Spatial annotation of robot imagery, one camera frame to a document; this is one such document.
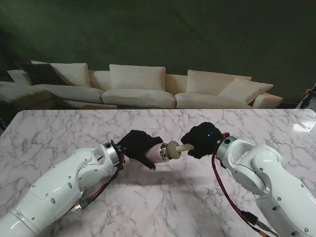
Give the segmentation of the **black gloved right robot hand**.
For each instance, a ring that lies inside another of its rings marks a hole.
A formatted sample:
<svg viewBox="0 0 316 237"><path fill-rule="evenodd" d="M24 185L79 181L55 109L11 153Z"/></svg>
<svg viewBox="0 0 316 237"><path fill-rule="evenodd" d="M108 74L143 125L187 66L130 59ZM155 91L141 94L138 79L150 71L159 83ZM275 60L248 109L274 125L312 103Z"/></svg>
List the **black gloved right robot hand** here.
<svg viewBox="0 0 316 237"><path fill-rule="evenodd" d="M211 155L217 149L224 137L220 130L210 122L203 122L194 126L182 138L183 144L191 144L194 149L188 151L188 155L201 159L206 155Z"/></svg>

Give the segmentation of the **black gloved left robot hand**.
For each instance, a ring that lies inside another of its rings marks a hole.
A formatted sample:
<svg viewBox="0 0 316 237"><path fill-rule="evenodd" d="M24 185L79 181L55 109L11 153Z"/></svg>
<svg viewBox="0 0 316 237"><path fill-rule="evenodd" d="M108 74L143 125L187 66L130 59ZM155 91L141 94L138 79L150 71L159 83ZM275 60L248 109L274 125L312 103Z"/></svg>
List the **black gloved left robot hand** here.
<svg viewBox="0 0 316 237"><path fill-rule="evenodd" d="M152 137L141 130L131 130L117 145L124 149L124 154L128 158L139 161L150 170L155 170L155 164L145 154L153 146L162 142L163 140L160 137Z"/></svg>

